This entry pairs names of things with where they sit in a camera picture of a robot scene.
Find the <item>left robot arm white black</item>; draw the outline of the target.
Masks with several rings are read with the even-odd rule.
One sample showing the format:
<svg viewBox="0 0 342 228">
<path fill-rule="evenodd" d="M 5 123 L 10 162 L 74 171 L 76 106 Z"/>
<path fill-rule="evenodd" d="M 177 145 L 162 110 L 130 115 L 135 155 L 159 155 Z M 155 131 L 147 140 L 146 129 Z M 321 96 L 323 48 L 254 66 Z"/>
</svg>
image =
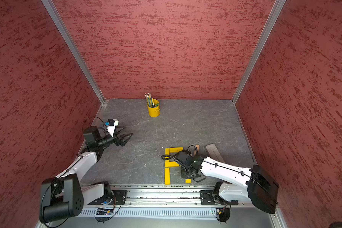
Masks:
<svg viewBox="0 0 342 228">
<path fill-rule="evenodd" d="M 40 188 L 39 220 L 46 226 L 50 222 L 76 217 L 83 207 L 101 204 L 105 207 L 123 206 L 127 192 L 113 192 L 108 181 L 97 182 L 82 187 L 80 181 L 102 157 L 110 145 L 125 146 L 133 137 L 132 133 L 121 134 L 123 127 L 106 122 L 104 135 L 100 128 L 90 126 L 83 130 L 86 147 L 75 161 L 56 177 L 46 179 Z"/>
</svg>

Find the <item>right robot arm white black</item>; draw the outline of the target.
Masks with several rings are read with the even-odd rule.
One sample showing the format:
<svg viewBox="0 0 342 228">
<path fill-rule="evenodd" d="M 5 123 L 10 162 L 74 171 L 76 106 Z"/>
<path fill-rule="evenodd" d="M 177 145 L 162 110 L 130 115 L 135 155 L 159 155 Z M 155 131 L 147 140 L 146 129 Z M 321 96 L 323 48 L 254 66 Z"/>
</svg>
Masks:
<svg viewBox="0 0 342 228">
<path fill-rule="evenodd" d="M 246 200 L 265 213 L 276 212 L 279 184 L 259 165 L 251 168 L 237 167 L 199 153 L 193 155 L 189 150 L 167 155 L 163 159 L 175 161 L 187 179 L 219 179 L 213 189 L 212 198 L 220 205 Z"/>
</svg>

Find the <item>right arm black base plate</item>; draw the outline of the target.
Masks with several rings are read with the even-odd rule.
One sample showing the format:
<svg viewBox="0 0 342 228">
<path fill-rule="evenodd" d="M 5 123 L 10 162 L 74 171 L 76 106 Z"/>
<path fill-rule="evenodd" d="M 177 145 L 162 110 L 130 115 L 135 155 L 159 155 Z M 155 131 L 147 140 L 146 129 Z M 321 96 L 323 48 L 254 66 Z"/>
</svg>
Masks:
<svg viewBox="0 0 342 228">
<path fill-rule="evenodd" d="M 200 194 L 200 203 L 203 206 L 237 206 L 239 205 L 237 200 L 226 201 L 221 197 L 213 194 L 213 191 L 201 190 Z"/>
</svg>

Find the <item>natural wooden block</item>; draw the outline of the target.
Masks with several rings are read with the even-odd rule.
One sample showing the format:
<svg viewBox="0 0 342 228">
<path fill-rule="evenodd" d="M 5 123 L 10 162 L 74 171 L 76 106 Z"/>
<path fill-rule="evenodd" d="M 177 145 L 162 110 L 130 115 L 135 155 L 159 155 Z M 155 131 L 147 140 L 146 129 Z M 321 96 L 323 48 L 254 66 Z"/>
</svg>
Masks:
<svg viewBox="0 0 342 228">
<path fill-rule="evenodd" d="M 195 145 L 194 155 L 198 154 L 199 148 L 200 148 L 199 145 Z"/>
</svg>

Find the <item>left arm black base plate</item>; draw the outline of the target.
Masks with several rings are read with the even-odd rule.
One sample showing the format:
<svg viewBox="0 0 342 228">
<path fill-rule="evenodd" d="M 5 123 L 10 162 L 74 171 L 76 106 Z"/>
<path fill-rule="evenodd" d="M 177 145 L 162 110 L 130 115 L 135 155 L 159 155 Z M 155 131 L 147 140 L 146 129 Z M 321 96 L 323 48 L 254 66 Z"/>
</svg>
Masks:
<svg viewBox="0 0 342 228">
<path fill-rule="evenodd" d="M 113 193 L 109 197 L 101 197 L 90 202 L 89 205 L 101 205 L 101 206 L 114 206 L 125 205 L 127 190 L 113 190 Z"/>
</svg>

